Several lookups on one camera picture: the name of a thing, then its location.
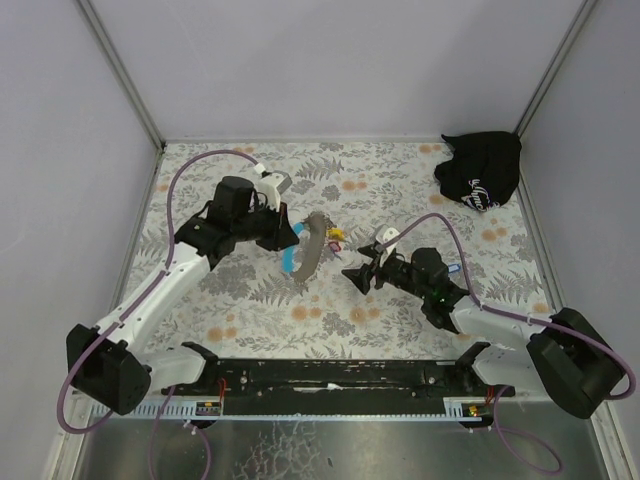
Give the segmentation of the blue keyring handle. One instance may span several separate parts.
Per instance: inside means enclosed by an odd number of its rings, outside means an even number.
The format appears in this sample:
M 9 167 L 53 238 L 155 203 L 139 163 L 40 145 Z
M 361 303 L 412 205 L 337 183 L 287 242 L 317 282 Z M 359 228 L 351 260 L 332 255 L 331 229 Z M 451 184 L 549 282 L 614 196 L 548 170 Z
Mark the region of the blue keyring handle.
M 293 226 L 293 231 L 296 234 L 297 238 L 300 238 L 302 232 L 305 230 L 305 226 L 302 222 L 298 222 Z M 295 263 L 295 253 L 296 253 L 297 245 L 287 247 L 282 256 L 282 270 L 286 274 L 290 274 L 294 272 Z

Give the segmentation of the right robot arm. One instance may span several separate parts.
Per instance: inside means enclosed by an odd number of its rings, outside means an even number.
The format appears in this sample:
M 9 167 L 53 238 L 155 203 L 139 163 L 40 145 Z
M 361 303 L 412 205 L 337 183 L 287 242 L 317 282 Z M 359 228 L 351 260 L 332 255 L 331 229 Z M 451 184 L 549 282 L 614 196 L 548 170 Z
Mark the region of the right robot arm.
M 359 251 L 369 262 L 342 273 L 362 294 L 391 285 L 420 299 L 434 327 L 485 340 L 471 367 L 488 385 L 545 393 L 565 412 L 587 419 L 623 378 L 621 362 L 574 309 L 537 320 L 481 304 L 450 279 L 434 248 L 419 248 L 410 258 L 375 244 Z

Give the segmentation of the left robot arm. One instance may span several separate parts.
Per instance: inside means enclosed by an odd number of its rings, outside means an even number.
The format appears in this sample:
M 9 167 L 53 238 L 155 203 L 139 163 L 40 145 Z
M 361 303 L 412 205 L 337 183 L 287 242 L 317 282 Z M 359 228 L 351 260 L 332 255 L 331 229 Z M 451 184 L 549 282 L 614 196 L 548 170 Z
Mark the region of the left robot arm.
M 71 385 L 126 415 L 151 392 L 193 384 L 209 352 L 180 346 L 148 354 L 146 345 L 175 304 L 243 242 L 279 252 L 299 239 L 282 200 L 292 181 L 284 172 L 264 172 L 257 182 L 225 176 L 214 195 L 170 238 L 168 258 L 93 327 L 76 325 L 66 337 Z

